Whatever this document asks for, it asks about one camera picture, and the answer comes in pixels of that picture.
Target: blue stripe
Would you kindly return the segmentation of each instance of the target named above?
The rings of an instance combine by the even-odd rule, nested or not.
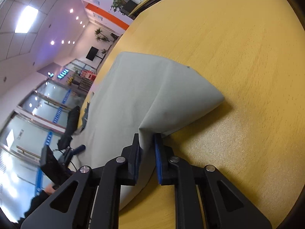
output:
[[[62,101],[62,104],[65,104],[69,95],[71,93],[71,89],[68,90],[68,92],[66,93],[63,101]],[[57,113],[53,119],[53,123],[57,123],[58,122],[58,119],[60,117],[60,114],[62,112],[63,108],[62,107],[59,107],[59,109],[57,110]],[[51,144],[51,140],[52,140],[52,136],[53,136],[53,132],[49,132],[48,135],[47,135],[47,138],[45,139],[45,145],[49,146]],[[36,195],[39,195],[40,192],[41,192],[41,189],[42,189],[42,180],[43,180],[43,172],[40,168],[37,169],[37,174],[36,174],[36,181],[35,181],[35,196]]]

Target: gray fabric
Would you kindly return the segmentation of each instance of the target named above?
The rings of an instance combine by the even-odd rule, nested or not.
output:
[[[99,84],[86,128],[71,147],[84,144],[82,165],[105,165],[139,133],[143,149],[139,180],[123,186],[124,207],[147,184],[155,166],[152,135],[169,135],[217,107],[224,97],[192,68],[159,56],[123,52]]]

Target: black sleeve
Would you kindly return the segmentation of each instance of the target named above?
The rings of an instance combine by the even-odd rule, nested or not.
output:
[[[21,228],[21,225],[22,223],[24,222],[24,220],[31,214],[34,212],[34,210],[36,208],[38,208],[47,198],[49,197],[49,195],[44,192],[44,191],[41,191],[41,193],[37,196],[35,196],[32,201],[31,201],[31,206],[30,206],[30,209],[27,210],[25,213],[24,213],[24,218],[20,218],[20,220],[18,220],[18,223],[13,223],[14,226],[17,228],[17,229],[20,229]]]

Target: person's arm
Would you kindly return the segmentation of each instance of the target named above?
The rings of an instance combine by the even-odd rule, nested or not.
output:
[[[13,223],[16,229],[20,229],[24,220],[34,212],[36,208],[38,208],[51,194],[54,193],[54,189],[52,188],[52,183],[50,183],[45,190],[42,190],[41,193],[35,196],[31,201],[30,209],[24,213],[24,218],[20,218],[18,223]]]

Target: metal screw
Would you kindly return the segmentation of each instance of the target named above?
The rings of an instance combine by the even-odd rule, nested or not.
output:
[[[172,157],[170,158],[170,161],[171,161],[172,163],[178,163],[178,162],[180,161],[180,158],[177,157],[177,156],[172,156]]]
[[[206,170],[209,171],[209,172],[214,172],[215,169],[216,169],[216,168],[215,168],[213,165],[207,165],[207,166],[206,166]]]
[[[124,157],[117,157],[116,158],[116,161],[118,162],[118,163],[124,163],[125,162],[125,158]]]
[[[90,170],[90,167],[86,166],[86,165],[80,168],[80,172],[82,172],[82,173],[87,173],[89,170]]]

